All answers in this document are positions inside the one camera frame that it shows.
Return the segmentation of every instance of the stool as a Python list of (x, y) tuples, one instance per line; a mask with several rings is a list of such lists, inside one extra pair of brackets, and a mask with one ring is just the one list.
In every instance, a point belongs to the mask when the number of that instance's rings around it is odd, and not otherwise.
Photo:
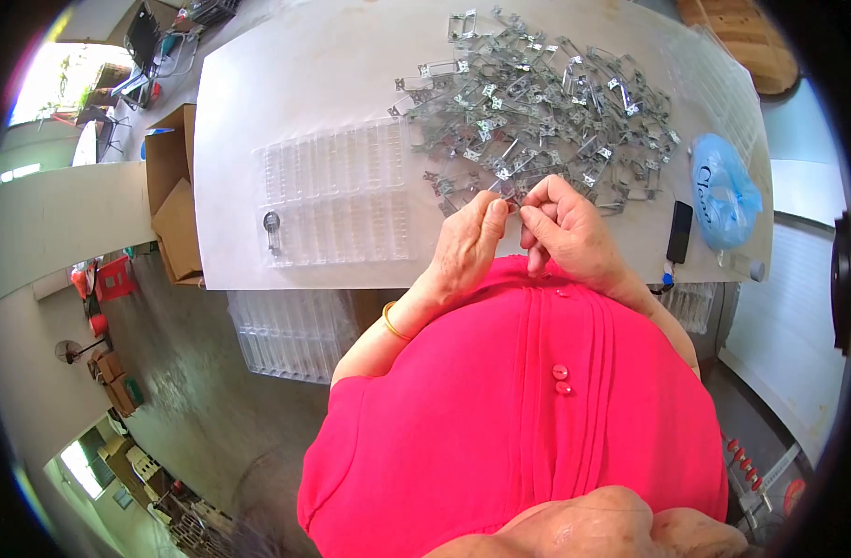
[(129, 258), (123, 255), (114, 262), (108, 262), (97, 270), (96, 285), (94, 292), (97, 300), (104, 301), (119, 296), (125, 296), (137, 290), (137, 281), (128, 270)]

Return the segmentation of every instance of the stacked plastic trays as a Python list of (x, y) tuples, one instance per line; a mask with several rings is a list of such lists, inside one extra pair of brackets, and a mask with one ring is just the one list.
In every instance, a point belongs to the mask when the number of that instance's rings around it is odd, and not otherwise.
[(410, 260), (406, 129), (384, 118), (255, 150), (264, 265)]
[(228, 311), (249, 370), (329, 384), (357, 339), (345, 290), (228, 291)]

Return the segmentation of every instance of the wooden board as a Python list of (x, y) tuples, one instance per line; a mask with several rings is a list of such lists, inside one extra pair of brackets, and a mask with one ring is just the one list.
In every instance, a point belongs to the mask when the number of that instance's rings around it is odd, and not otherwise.
[(753, 0), (677, 0), (688, 25), (705, 25), (754, 79), (762, 95), (787, 91), (798, 80), (798, 63), (784, 39)]

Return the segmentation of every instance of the finger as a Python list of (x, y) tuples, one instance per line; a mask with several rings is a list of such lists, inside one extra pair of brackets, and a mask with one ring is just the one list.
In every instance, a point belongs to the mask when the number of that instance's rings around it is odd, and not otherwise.
[[(558, 205), (557, 204), (543, 204), (540, 206), (541, 211), (545, 213), (550, 219), (553, 219), (555, 222), (558, 222)], [(533, 233), (525, 227), (523, 224), (521, 226), (521, 249), (527, 250), (534, 243), (537, 242), (537, 237), (533, 235)]]
[(490, 202), (493, 200), (498, 199), (499, 194), (496, 192), (487, 192), (487, 190), (482, 190), (481, 192), (478, 192), (475, 199), (465, 205), (462, 211), (466, 212), (471, 219), (475, 219), (479, 224), (481, 224), (487, 213), (487, 206), (489, 206)]
[(503, 238), (503, 233), (506, 231), (506, 217), (509, 215), (509, 206), (506, 201), (495, 199), (488, 204), (484, 221), (482, 222), (482, 232), (479, 242), (486, 248), (493, 248), (496, 252), (497, 244)]
[(521, 221), (534, 237), (549, 250), (554, 250), (562, 242), (562, 229), (558, 228), (553, 219), (537, 207), (521, 207)]
[(549, 254), (546, 249), (542, 245), (536, 244), (528, 250), (528, 275), (531, 277), (542, 275), (548, 261)]
[(524, 196), (524, 199), (521, 200), (521, 205), (541, 206), (546, 202), (557, 204), (572, 195), (582, 197), (570, 184), (565, 182), (565, 179), (557, 174), (550, 174), (538, 182), (528, 195)]

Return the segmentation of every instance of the clear plastic tray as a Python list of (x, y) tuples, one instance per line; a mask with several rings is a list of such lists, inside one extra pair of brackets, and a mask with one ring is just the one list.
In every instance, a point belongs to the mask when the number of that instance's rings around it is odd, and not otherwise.
[(404, 120), (384, 118), (255, 150), (268, 267), (409, 260)]
[(760, 99), (750, 72), (709, 28), (694, 26), (666, 38), (662, 49), (677, 93), (705, 109), (713, 131), (751, 168), (754, 144), (765, 142)]
[(347, 290), (227, 291), (242, 356), (250, 371), (329, 384), (357, 339)]

